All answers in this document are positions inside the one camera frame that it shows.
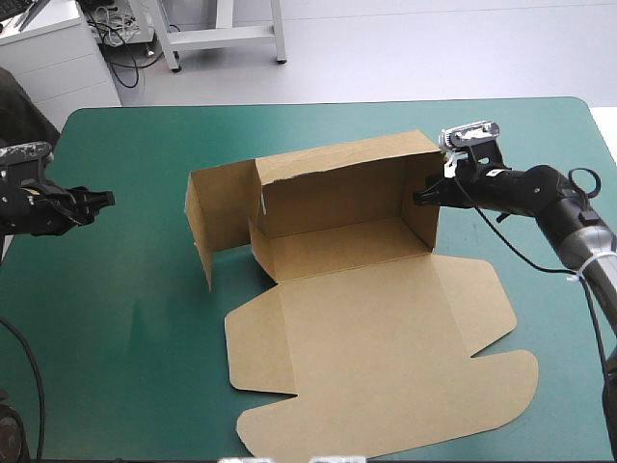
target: white table frame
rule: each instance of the white table frame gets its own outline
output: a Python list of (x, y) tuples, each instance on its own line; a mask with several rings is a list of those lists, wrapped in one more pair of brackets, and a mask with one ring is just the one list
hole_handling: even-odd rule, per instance
[(233, 0), (217, 0), (216, 28), (176, 32), (170, 29), (161, 0), (147, 0), (152, 26), (161, 43), (165, 60), (173, 71), (180, 70), (180, 51), (226, 48), (249, 43), (273, 42), (277, 49), (277, 61), (280, 64), (286, 63), (281, 3), (280, 0), (270, 0), (270, 3), (273, 21), (270, 25), (233, 27)]

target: white cabinet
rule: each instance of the white cabinet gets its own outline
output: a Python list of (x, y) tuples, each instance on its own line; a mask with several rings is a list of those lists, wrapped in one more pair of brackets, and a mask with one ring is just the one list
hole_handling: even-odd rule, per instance
[(5, 21), (0, 67), (59, 129), (80, 108), (120, 106), (112, 76), (74, 0), (50, 0), (23, 31)]

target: black cable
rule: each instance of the black cable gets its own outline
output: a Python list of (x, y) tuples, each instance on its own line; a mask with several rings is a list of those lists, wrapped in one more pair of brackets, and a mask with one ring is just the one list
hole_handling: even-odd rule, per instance
[[(177, 27), (175, 24), (170, 24), (170, 27), (174, 27), (174, 28), (177, 30), (177, 32), (182, 32), (182, 31), (180, 30), (180, 28), (179, 28), (179, 27)], [(156, 58), (154, 58), (154, 60), (152, 60), (152, 61), (151, 61), (151, 62), (149, 62), (148, 64), (146, 64), (146, 65), (139, 65), (139, 66), (137, 66), (137, 69), (145, 69), (145, 68), (149, 68), (150, 66), (155, 65), (156, 63), (158, 63), (158, 62), (161, 60), (161, 58), (163, 58), (163, 52), (160, 52), (160, 53), (156, 56)], [(116, 63), (116, 62), (111, 62), (111, 61), (109, 62), (109, 64), (110, 64), (110, 65), (114, 65), (114, 66), (118, 66), (118, 67), (120, 67), (120, 68), (134, 68), (134, 67), (133, 67), (133, 65), (125, 65), (125, 64), (123, 64), (123, 63)]]
[(600, 332), (600, 324), (598, 323), (598, 315), (594, 308), (594, 300), (589, 289), (589, 284), (585, 281), (584, 277), (579, 279), (583, 290), (585, 291), (585, 299), (587, 299), (587, 306), (589, 308), (589, 314), (591, 315), (591, 322), (594, 325), (594, 333), (596, 334), (596, 344), (598, 345), (598, 355), (602, 363), (602, 376), (604, 378), (604, 384), (609, 387), (608, 370), (606, 368), (606, 354), (604, 353), (604, 344), (602, 342), (602, 333)]
[(9, 330), (17, 338), (17, 340), (19, 340), (19, 343), (21, 343), (21, 346), (26, 353), (26, 357), (28, 357), (28, 362), (30, 362), (32, 372), (35, 375), (35, 380), (37, 382), (37, 394), (39, 395), (39, 442), (37, 444), (37, 462), (40, 463), (42, 459), (42, 449), (45, 443), (45, 390), (42, 385), (39, 365), (37, 364), (37, 359), (35, 359), (35, 354), (30, 348), (30, 344), (19, 332), (19, 330), (17, 330), (17, 328), (15, 328), (9, 320), (2, 316), (0, 316), (0, 324), (4, 325), (4, 327), (7, 328), (7, 330)]
[(463, 195), (465, 196), (467, 201), (469, 201), (469, 203), (475, 209), (475, 211), (478, 214), (480, 214), (480, 217), (482, 217), (482, 220), (484, 220), (484, 222), (486, 222), (486, 225), (488, 225), (491, 228), (491, 230), (499, 237), (499, 239), (501, 241), (503, 241), (503, 243), (508, 248), (510, 248), (510, 251), (512, 251), (514, 254), (516, 254), (519, 258), (521, 258), (526, 263), (528, 263), (529, 265), (531, 265), (533, 268), (535, 268), (536, 270), (538, 270), (540, 272), (544, 272), (544, 273), (564, 273), (564, 274), (567, 274), (567, 275), (575, 275), (577, 273), (577, 272), (575, 272), (573, 270), (569, 270), (567, 268), (546, 268), (546, 267), (542, 267), (542, 266), (537, 265), (536, 263), (532, 262), (521, 251), (519, 251), (510, 241), (508, 241), (508, 238), (506, 238), (501, 233), (501, 231), (499, 231), (496, 228), (496, 226), (493, 225), (493, 223), (489, 220), (489, 218), (486, 216), (486, 214), (484, 212), (482, 212), (482, 210), (477, 205), (475, 205), (475, 201), (471, 198), (471, 196), (465, 190), (465, 188), (463, 188), (463, 185), (461, 185), (461, 182), (459, 181), (459, 179), (455, 177), (454, 178), (454, 182), (459, 187), (459, 190), (461, 190), (461, 192), (463, 193)]
[[(570, 270), (568, 268), (545, 268), (545, 267), (541, 267), (540, 265), (535, 264), (527, 256), (525, 256), (521, 251), (519, 251), (512, 243), (510, 243), (510, 241), (508, 241), (508, 238), (506, 238), (501, 233), (501, 231), (499, 231), (495, 227), (495, 225), (493, 225), (493, 223), (489, 220), (489, 218), (486, 216), (486, 214), (484, 212), (482, 212), (482, 210), (477, 205), (475, 205), (475, 201), (471, 198), (471, 196), (465, 190), (465, 188), (463, 188), (463, 185), (461, 185), (461, 182), (459, 181), (459, 179), (454, 177), (454, 182), (457, 184), (457, 186), (459, 187), (459, 189), (461, 190), (463, 195), (466, 197), (466, 199), (469, 201), (469, 203), (473, 206), (475, 211), (480, 215), (480, 217), (482, 217), (482, 220), (484, 220), (484, 222), (486, 222), (486, 224), (491, 228), (491, 230), (493, 232), (495, 232), (495, 234), (499, 237), (499, 239), (501, 239), (501, 241), (503, 241), (503, 243), (514, 254), (516, 254), (519, 258), (521, 258), (526, 263), (528, 263), (530, 266), (532, 266), (533, 268), (535, 268), (536, 270), (538, 270), (540, 272), (544, 272), (544, 273), (563, 273), (563, 274), (567, 274), (567, 275), (576, 275), (577, 274), (577, 272), (575, 272), (574, 270)], [(583, 200), (586, 201), (586, 202), (589, 202), (588, 198), (583, 198)], [(594, 336), (596, 337), (596, 345), (598, 346), (598, 354), (600, 356), (600, 364), (601, 364), (601, 368), (602, 368), (602, 376), (603, 376), (603, 379), (604, 379), (604, 386), (609, 389), (611, 386), (610, 386), (610, 381), (608, 379), (608, 371), (607, 371), (607, 367), (606, 367), (606, 355), (604, 353), (604, 343), (602, 341), (602, 333), (600, 331), (600, 324), (598, 323), (598, 316), (597, 316), (596, 310), (594, 308), (594, 300), (593, 300), (593, 297), (591, 295), (591, 290), (589, 289), (589, 284), (585, 280), (585, 277), (583, 275), (580, 275), (579, 278), (578, 278), (578, 281), (582, 285), (583, 291), (585, 291), (585, 299), (587, 300), (587, 308), (589, 309), (589, 314), (591, 316), (591, 323), (592, 323), (593, 328), (594, 328)]]
[[(96, 22), (92, 16), (92, 14), (90, 12), (86, 12), (86, 15), (88, 16), (88, 24), (93, 26), (96, 29), (96, 32), (98, 33), (98, 37), (100, 38), (100, 42), (102, 44), (101, 47), (101, 51), (103, 53), (103, 58), (105, 59), (105, 61), (107, 63), (109, 63), (110, 65), (110, 69), (112, 71), (112, 73), (114, 74), (114, 76), (116, 77), (116, 79), (118, 79), (118, 82), (121, 83), (121, 85), (127, 89), (134, 89), (135, 87), (137, 87), (137, 84), (139, 84), (139, 68), (137, 66), (137, 61), (135, 60), (135, 56), (133, 55), (133, 53), (131, 52), (128, 43), (126, 43), (126, 40), (124, 39), (124, 37), (113, 27), (104, 24), (102, 22)], [(102, 34), (100, 31), (100, 28), (107, 28), (107, 32), (106, 34)], [(125, 83), (122, 79), (120, 79), (120, 77), (118, 76), (118, 72), (116, 71), (116, 67), (114, 65), (114, 63), (111, 61), (109, 54), (107, 52), (107, 48), (106, 48), (106, 43), (105, 43), (105, 37), (108, 34), (114, 33), (116, 34), (116, 36), (118, 36), (118, 38), (121, 40), (122, 42), (122, 46), (124, 48), (126, 48), (126, 51), (128, 52), (128, 55), (131, 58), (131, 61), (133, 62), (133, 68), (135, 68), (135, 82), (133, 84), (127, 84)]]

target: cardboard box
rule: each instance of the cardboard box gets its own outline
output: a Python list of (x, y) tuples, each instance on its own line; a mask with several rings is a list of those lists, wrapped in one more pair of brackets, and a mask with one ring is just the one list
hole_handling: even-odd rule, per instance
[(191, 173), (208, 283), (213, 252), (249, 243), (278, 283), (226, 318), (232, 385), (296, 395), (240, 416), (254, 455), (383, 455), (494, 429), (533, 398), (531, 353), (471, 357), (516, 317), (490, 264), (432, 253), (439, 211), (412, 193), (442, 168), (409, 131)]

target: green table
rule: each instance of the green table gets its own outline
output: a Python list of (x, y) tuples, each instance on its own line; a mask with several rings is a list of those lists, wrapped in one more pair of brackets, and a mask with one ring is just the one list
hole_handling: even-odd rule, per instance
[[(617, 170), (586, 105), (572, 98), (82, 110), (49, 175), (112, 189), (117, 205), (63, 237), (21, 236), (0, 267), (1, 312), (31, 340), (48, 401), (47, 458), (209, 459), (247, 454), (242, 410), (278, 400), (228, 382), (223, 319), (272, 283), (248, 247), (221, 253), (208, 292), (184, 212), (189, 171), (418, 127), (499, 122), (508, 165), (602, 173), (594, 201), (617, 226)], [(530, 219), (505, 233), (557, 265)], [(436, 252), (490, 261), (519, 326), (487, 353), (526, 348), (540, 363), (529, 408), (496, 431), (394, 455), (408, 459), (607, 459), (602, 379), (579, 285), (539, 274), (473, 211), (443, 209)], [(613, 339), (607, 330), (607, 349)], [(34, 381), (0, 331), (0, 386), (36, 446)]]

